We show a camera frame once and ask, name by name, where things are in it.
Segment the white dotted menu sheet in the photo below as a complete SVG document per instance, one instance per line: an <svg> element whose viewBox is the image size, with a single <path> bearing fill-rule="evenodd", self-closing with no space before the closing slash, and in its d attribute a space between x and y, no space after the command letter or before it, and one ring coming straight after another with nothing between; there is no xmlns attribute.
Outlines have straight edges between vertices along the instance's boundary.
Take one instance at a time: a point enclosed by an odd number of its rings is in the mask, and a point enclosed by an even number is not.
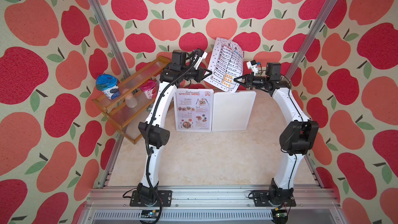
<svg viewBox="0 0 398 224"><path fill-rule="evenodd" d="M224 38L216 38L208 70L212 74L204 81L224 92L236 92L239 84L234 81L243 75L244 52L240 46Z"/></svg>

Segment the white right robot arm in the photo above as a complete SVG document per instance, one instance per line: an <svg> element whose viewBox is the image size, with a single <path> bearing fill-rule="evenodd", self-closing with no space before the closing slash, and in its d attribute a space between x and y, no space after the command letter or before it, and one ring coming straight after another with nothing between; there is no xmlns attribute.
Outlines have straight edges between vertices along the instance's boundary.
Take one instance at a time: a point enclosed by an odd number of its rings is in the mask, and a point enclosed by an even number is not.
<svg viewBox="0 0 398 224"><path fill-rule="evenodd" d="M279 137L280 149L283 153L279 169L272 179L265 196L254 193L258 202L267 202L275 207L293 204L294 179L298 166L310 151L318 133L319 124L312 121L302 111L295 100L290 82L283 79L282 65L270 62L266 65L265 76L260 76L260 63L255 60L246 63L251 73L234 78L234 81L247 89L257 89L269 93L281 109L287 127Z"/></svg>

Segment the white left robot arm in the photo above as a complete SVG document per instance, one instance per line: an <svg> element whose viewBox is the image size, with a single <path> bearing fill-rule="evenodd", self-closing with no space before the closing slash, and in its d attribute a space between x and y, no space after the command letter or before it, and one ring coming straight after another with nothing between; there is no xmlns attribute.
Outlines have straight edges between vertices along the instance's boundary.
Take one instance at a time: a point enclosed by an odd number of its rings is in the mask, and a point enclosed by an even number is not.
<svg viewBox="0 0 398 224"><path fill-rule="evenodd" d="M158 183L161 154L170 139L170 131L164 128L167 112L180 83L185 80L201 82L211 71L200 67L207 52L196 49L188 54L175 50L171 62L160 73L160 84L154 106L145 122L138 129L145 140L147 161L142 181L137 186L138 196L148 204L159 200Z"/></svg>

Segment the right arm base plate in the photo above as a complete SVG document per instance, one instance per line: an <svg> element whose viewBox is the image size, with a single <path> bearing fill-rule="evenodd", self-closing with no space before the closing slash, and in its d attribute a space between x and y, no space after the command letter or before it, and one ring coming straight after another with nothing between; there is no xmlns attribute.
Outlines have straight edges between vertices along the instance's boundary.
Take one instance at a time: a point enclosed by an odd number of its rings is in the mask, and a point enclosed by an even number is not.
<svg viewBox="0 0 398 224"><path fill-rule="evenodd" d="M296 206L296 201L293 197L293 194L288 190L254 190L249 193L248 198L254 201L256 207Z"/></svg>

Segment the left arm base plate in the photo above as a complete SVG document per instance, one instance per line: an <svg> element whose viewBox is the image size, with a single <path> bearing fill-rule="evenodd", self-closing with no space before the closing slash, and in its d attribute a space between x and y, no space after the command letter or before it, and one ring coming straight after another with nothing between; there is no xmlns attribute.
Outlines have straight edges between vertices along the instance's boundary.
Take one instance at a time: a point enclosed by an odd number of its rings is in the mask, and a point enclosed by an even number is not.
<svg viewBox="0 0 398 224"><path fill-rule="evenodd" d="M133 191L130 200L131 207L159 207L162 203L164 207L170 207L172 202L171 190L159 190L157 194L153 191L140 192Z"/></svg>

